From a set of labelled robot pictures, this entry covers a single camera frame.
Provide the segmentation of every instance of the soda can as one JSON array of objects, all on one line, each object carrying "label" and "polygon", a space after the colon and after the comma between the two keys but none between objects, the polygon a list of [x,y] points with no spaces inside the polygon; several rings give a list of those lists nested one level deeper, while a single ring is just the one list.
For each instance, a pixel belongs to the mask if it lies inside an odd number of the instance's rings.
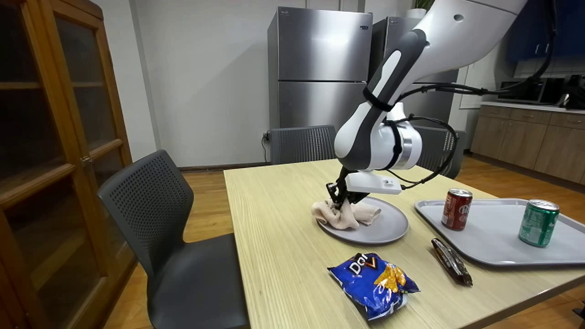
[{"label": "soda can", "polygon": [[467,224],[467,215],[471,205],[473,194],[464,189],[450,189],[447,192],[443,217],[444,226],[455,231],[461,231]]},{"label": "soda can", "polygon": [[545,200],[529,200],[518,237],[529,245],[546,247],[552,237],[558,216],[558,205]]}]

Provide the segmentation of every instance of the beige towel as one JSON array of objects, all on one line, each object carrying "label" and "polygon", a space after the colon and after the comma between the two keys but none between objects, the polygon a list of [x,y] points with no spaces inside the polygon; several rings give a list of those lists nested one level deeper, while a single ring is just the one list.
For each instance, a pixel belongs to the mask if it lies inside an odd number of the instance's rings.
[{"label": "beige towel", "polygon": [[311,207],[311,214],[321,224],[329,223],[336,229],[358,228],[361,222],[370,225],[380,215],[380,209],[372,205],[357,203],[350,204],[345,200],[341,209],[336,209],[329,198],[323,202],[315,202]]}]

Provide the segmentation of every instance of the can lid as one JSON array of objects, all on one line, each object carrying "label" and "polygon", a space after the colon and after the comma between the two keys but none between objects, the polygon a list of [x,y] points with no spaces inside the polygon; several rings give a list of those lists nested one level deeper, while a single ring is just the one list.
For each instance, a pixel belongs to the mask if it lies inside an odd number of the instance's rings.
[{"label": "can lid", "polygon": [[544,210],[558,210],[560,209],[559,206],[555,203],[546,200],[540,199],[531,199],[528,200],[528,204],[533,205],[537,208],[544,209]]},{"label": "can lid", "polygon": [[449,193],[458,197],[473,197],[473,194],[470,191],[464,189],[449,189]]}]

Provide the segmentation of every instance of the white robot link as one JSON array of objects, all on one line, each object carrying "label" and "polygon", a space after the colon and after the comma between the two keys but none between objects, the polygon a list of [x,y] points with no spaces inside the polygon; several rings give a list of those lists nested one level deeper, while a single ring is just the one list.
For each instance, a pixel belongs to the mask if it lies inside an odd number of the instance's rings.
[{"label": "white robot link", "polygon": [[335,154],[343,169],[335,183],[327,184],[334,202],[347,198],[356,203],[369,193],[402,191],[398,180],[372,172],[412,168],[421,155],[421,136],[396,100],[420,78],[483,58],[526,1],[435,0],[420,23],[388,52],[364,89],[367,101],[337,133]]}]

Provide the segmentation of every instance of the chair backrest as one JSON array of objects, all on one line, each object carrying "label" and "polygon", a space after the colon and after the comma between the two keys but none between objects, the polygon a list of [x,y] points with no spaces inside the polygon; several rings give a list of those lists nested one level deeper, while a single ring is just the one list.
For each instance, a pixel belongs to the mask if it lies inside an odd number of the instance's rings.
[{"label": "chair backrest", "polygon": [[[447,129],[425,126],[413,127],[421,134],[422,152],[417,165],[428,170],[436,170],[447,158],[453,149],[453,136]],[[451,163],[441,172],[441,175],[454,179],[459,174],[465,148],[465,132],[456,131],[459,141]]]},{"label": "chair backrest", "polygon": [[273,165],[335,158],[332,125],[270,130],[270,161]]},{"label": "chair backrest", "polygon": [[153,277],[182,245],[193,191],[165,150],[158,150],[108,179],[98,196]]}]

